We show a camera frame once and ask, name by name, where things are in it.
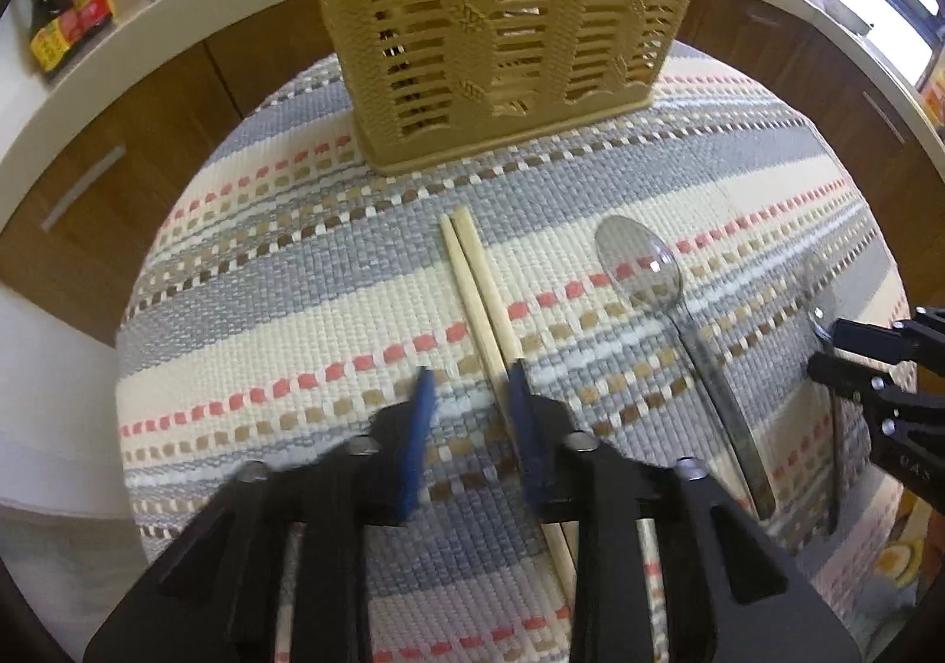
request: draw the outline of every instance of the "basket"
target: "basket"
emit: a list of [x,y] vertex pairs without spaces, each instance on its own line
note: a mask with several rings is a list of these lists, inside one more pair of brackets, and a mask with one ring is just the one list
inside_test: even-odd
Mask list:
[[650,103],[689,0],[321,0],[389,174]]

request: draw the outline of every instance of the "striped tablecloth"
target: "striped tablecloth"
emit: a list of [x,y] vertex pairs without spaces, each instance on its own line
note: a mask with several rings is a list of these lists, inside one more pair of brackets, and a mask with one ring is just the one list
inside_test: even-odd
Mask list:
[[848,405],[840,527],[819,534],[832,426],[825,394],[804,378],[816,345],[804,256],[826,257],[838,311],[855,319],[904,314],[901,281],[811,123],[682,45],[650,109],[397,177],[365,166],[334,58],[248,117],[159,231],[118,339],[126,484],[149,557],[247,458],[314,459],[399,401],[424,364],[438,375],[438,412],[422,506],[407,527],[369,535],[374,657],[566,657],[566,603],[439,232],[438,216],[460,204],[533,387],[627,455],[710,460],[742,496],[672,326],[620,300],[594,229],[622,213],[674,246],[772,474],[769,531],[849,619],[900,489],[866,463],[866,428]]

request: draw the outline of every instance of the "white countertop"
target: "white countertop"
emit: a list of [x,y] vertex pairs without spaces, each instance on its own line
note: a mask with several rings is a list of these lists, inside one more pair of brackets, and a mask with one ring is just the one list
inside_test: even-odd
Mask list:
[[[137,81],[210,34],[285,0],[156,0],[112,32],[52,87],[28,63],[4,63],[0,104],[0,228],[56,155]],[[811,23],[866,74],[945,179],[945,145],[915,100],[858,37],[807,0],[760,0]]]

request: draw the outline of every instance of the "metal bolt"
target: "metal bolt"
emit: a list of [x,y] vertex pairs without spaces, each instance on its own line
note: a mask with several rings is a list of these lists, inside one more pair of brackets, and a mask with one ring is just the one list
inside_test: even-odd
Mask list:
[[348,440],[348,453],[351,455],[373,455],[380,446],[366,435],[353,436]]
[[691,482],[693,479],[705,479],[709,476],[709,471],[698,458],[679,458],[673,470],[676,471],[679,479],[686,479],[687,482]]
[[236,479],[240,482],[261,482],[269,476],[269,466],[261,460],[249,460],[240,466]]
[[600,440],[585,432],[572,432],[564,438],[564,444],[575,452],[588,452],[597,449]]

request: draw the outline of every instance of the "spoon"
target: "spoon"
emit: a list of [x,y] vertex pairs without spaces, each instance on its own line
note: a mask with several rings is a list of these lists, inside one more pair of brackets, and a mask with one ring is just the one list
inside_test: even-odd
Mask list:
[[644,224],[619,215],[603,219],[594,243],[601,266],[618,292],[648,313],[665,314],[672,321],[729,437],[758,517],[767,520],[774,514],[775,500],[758,446],[715,354],[698,336],[696,320],[683,297],[682,272],[669,246]]
[[[807,318],[814,328],[814,335],[825,354],[833,354],[833,339],[830,329],[836,321],[836,299],[830,285],[819,289],[821,278],[827,274],[827,263],[816,253],[804,257],[804,295],[807,300]],[[833,490],[827,508],[827,534],[833,535],[840,521],[840,499],[843,497],[843,482],[840,468],[843,460],[843,413],[840,400],[832,390],[830,397],[830,432],[833,433]]]

